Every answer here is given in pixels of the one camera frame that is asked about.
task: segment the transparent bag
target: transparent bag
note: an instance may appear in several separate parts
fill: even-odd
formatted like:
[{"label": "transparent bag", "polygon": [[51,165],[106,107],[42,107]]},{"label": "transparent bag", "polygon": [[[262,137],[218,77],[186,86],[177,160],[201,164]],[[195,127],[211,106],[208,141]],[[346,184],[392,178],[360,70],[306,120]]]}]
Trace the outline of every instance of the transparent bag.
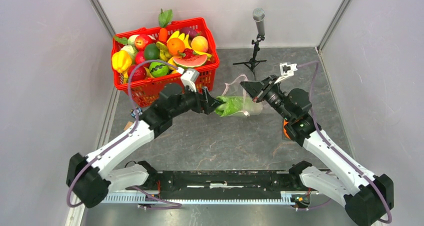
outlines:
[{"label": "transparent bag", "polygon": [[233,82],[225,83],[225,90],[221,96],[217,98],[224,103],[215,109],[215,113],[221,117],[235,116],[248,117],[259,115],[263,108],[263,102],[253,102],[251,97],[240,85],[240,82],[247,81],[245,74],[240,74]]}]

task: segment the apple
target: apple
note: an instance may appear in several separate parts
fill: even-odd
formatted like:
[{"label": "apple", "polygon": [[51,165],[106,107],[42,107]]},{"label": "apple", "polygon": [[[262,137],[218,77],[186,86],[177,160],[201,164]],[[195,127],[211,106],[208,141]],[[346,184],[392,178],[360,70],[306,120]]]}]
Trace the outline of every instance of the apple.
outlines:
[{"label": "apple", "polygon": [[[145,54],[144,51],[140,51],[135,55],[135,64],[136,65],[139,65],[139,64],[143,63],[144,61],[146,61],[144,54]],[[143,66],[146,67],[146,68],[149,68],[150,63],[143,64]]]},{"label": "apple", "polygon": [[154,42],[155,40],[147,34],[140,34],[135,38],[135,47],[138,51],[143,51],[147,45],[153,44]]},{"label": "apple", "polygon": [[[137,64],[133,64],[128,68],[128,77],[131,75],[131,72],[136,68]],[[131,82],[144,80],[147,76],[146,68],[145,67],[139,67],[137,68],[137,71],[135,71],[134,75],[132,76]]]}]

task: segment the watermelon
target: watermelon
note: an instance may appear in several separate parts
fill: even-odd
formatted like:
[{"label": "watermelon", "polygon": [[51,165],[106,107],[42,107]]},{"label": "watermelon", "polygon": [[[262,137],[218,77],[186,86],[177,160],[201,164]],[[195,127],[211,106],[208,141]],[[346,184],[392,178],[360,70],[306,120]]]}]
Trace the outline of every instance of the watermelon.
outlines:
[{"label": "watermelon", "polygon": [[205,65],[206,61],[208,60],[208,56],[206,54],[203,55],[196,55],[191,58],[177,58],[175,57],[173,59],[174,63],[183,68],[196,68]]}]

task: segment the plastic basket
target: plastic basket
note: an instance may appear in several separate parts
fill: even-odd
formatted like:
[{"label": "plastic basket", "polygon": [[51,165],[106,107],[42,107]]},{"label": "plastic basket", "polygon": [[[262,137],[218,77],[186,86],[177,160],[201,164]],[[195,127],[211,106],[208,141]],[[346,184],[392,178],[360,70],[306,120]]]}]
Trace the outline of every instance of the plastic basket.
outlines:
[{"label": "plastic basket", "polygon": [[[168,30],[168,35],[171,35],[173,32],[180,30],[184,27],[190,27],[192,29],[197,29],[201,31],[201,35],[207,39],[207,42],[209,44],[208,53],[211,54],[212,57],[210,58],[210,62],[208,62],[207,65],[196,68],[196,70],[199,72],[200,75],[197,78],[197,81],[195,82],[195,84],[196,84],[197,90],[199,90],[200,92],[202,91],[202,87],[204,86],[206,86],[207,89],[211,91],[214,87],[215,71],[220,65],[220,60],[218,58],[215,41],[214,41],[214,38],[212,37],[212,33],[211,31],[209,31],[205,20],[201,17],[181,20],[181,21],[173,21],[166,27],[166,29]],[[155,28],[142,27],[134,31],[117,34],[117,36],[120,38],[121,37],[128,38],[131,35],[146,34],[146,35],[151,35],[155,39],[157,39],[160,29],[161,29],[160,27],[155,27]],[[113,49],[111,52],[111,57],[114,53],[121,50],[122,47],[123,47],[122,44],[113,40]],[[116,72],[115,70],[113,70],[113,73],[114,73],[114,84],[116,89],[120,91],[124,91],[128,95],[128,84],[123,83],[122,75]],[[169,83],[177,83],[181,85],[181,87],[183,87],[183,84],[180,80],[180,76],[181,76],[180,74],[170,74],[163,77],[147,78],[145,80],[131,82],[132,98],[140,107],[147,107],[151,105],[159,97],[159,93],[162,91],[165,85]]]}]

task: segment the metal floor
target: metal floor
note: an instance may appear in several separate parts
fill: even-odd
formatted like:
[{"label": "metal floor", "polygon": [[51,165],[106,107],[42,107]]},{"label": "metal floor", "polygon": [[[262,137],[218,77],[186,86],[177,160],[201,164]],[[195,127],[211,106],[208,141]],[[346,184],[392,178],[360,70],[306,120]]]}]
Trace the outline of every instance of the metal floor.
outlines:
[{"label": "metal floor", "polygon": [[[213,96],[221,95],[224,83],[231,83],[240,74],[253,75],[244,65],[232,63],[248,61],[253,50],[219,49],[220,66],[216,71]],[[256,77],[280,73],[279,64],[296,64],[318,60],[314,48],[262,48],[258,60],[267,60],[256,67]],[[309,91],[314,66],[301,68],[281,84],[283,91],[293,88]],[[343,150],[350,152],[340,116],[322,68],[317,75],[311,99],[317,121]],[[119,96],[109,140],[124,130],[130,116],[131,104],[125,93]],[[157,170],[229,170],[229,169],[289,169],[302,160],[317,168],[326,168],[313,154],[294,142],[282,140],[282,118],[277,113],[263,113],[249,118],[219,117],[187,112],[173,120],[173,126],[153,142],[146,144],[121,162],[148,161]],[[324,200],[316,196],[317,203]],[[85,225],[354,225],[344,209],[332,202],[314,212],[295,213],[285,205],[186,205],[183,209],[137,209],[135,205],[101,204],[87,210]]]}]

